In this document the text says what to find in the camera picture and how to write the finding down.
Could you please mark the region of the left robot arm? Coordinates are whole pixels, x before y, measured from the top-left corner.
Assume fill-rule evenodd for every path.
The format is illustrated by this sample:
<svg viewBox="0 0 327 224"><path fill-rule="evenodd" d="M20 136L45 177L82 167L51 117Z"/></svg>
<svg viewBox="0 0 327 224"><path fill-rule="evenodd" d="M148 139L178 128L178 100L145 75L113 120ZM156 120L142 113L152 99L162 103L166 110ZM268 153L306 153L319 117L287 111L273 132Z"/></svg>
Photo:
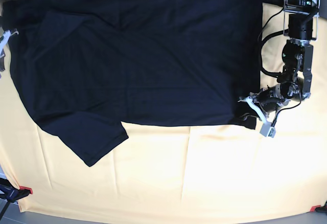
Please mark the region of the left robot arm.
<svg viewBox="0 0 327 224"><path fill-rule="evenodd" d="M249 94L249 108L240 115L242 120L254 117L266 123L271 112L279 114L290 101L301 104L311 95L313 46L310 42L317 39L313 30L318 28L320 0L283 0L282 3L283 29L261 38L260 42L264 46L280 35L289 38L282 50L283 70L269 72L261 68L263 74L276 79L277 85Z"/></svg>

